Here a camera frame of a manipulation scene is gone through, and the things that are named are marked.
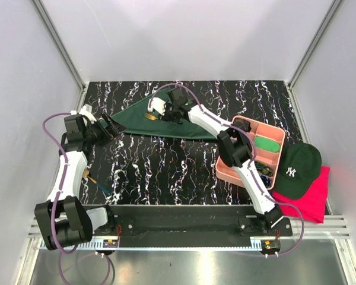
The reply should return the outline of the dark green cloth napkin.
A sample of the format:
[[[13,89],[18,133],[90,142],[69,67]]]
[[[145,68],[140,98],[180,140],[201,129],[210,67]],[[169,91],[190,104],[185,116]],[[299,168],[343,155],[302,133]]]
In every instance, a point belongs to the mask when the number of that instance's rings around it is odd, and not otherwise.
[[[127,134],[187,140],[215,140],[215,137],[209,132],[186,120],[176,124],[160,119],[150,120],[146,118],[145,114],[150,98],[151,96],[147,96],[139,100],[112,115],[111,118],[123,125]]]

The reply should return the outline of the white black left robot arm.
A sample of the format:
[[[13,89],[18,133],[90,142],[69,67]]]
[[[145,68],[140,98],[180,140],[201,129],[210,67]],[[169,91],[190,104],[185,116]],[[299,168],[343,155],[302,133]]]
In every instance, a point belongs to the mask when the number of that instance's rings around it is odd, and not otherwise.
[[[79,200],[81,181],[94,147],[104,146],[125,131],[107,113],[97,119],[89,111],[63,113],[65,132],[54,140],[59,149],[59,170],[47,200],[35,206],[34,215],[50,251],[92,240],[96,230],[110,235],[116,220],[107,206],[86,210]]]

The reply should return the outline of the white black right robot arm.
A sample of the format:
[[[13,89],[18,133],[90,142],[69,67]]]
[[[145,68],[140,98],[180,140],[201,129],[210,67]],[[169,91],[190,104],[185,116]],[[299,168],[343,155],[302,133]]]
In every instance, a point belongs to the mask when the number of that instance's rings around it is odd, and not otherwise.
[[[258,217],[258,230],[267,236],[277,231],[283,213],[258,174],[255,166],[257,151],[246,131],[240,124],[213,114],[196,99],[190,100],[177,87],[167,94],[169,100],[164,114],[168,119],[173,122],[185,119],[216,138],[221,160],[237,173],[252,200]]]

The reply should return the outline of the dark paisley rolled tie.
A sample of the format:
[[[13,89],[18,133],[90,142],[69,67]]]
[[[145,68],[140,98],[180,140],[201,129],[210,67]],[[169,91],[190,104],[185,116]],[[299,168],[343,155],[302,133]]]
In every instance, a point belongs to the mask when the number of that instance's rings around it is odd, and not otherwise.
[[[252,130],[250,122],[245,119],[236,118],[234,124],[244,132],[250,132]]]

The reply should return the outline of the bright green rolled cloth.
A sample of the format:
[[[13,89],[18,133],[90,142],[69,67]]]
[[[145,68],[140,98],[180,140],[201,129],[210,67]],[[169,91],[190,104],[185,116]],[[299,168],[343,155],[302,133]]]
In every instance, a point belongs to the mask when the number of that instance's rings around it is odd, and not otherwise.
[[[281,146],[278,142],[261,136],[255,137],[255,147],[261,150],[269,151],[271,153],[279,153]]]

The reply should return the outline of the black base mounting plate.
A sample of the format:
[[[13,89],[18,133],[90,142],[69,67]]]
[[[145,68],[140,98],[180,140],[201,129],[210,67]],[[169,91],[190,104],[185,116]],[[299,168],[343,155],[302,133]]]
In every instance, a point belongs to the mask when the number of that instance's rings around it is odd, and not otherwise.
[[[291,238],[288,218],[268,228],[251,205],[109,205],[94,237],[120,235],[122,250],[253,250],[260,239]]]

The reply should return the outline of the yellow patterned rolled tie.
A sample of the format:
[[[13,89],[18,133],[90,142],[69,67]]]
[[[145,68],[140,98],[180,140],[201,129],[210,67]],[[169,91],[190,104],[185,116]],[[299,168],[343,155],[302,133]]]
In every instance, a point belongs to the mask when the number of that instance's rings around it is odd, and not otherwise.
[[[269,167],[268,165],[266,165],[260,161],[255,161],[255,167],[256,167],[256,170],[261,175],[265,175],[267,177],[272,177],[274,174],[274,171],[272,170],[271,167]]]

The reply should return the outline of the blue patterned rolled tie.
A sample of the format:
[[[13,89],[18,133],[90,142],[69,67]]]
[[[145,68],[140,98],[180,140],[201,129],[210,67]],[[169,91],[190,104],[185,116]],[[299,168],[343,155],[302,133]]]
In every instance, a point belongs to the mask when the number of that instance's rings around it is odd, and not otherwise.
[[[264,176],[264,175],[260,175],[260,178],[261,178],[261,180],[262,180],[262,182],[263,182],[263,184],[264,184],[264,186],[266,188],[270,188],[271,187],[272,181],[271,181],[271,179],[269,177]]]

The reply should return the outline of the dark green baseball cap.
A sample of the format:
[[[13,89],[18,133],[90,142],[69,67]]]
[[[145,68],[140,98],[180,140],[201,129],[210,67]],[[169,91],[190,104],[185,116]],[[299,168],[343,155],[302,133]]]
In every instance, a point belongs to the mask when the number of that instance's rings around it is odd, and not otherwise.
[[[320,151],[311,144],[297,143],[283,148],[273,191],[299,200],[319,177]]]

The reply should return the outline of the red folded cloth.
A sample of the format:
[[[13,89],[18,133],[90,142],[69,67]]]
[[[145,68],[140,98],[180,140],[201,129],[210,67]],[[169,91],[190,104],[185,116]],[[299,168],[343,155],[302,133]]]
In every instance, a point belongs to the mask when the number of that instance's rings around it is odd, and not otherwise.
[[[291,199],[273,189],[272,196],[279,202],[296,206],[307,221],[322,224],[326,214],[330,168],[322,166],[319,177],[300,199]]]

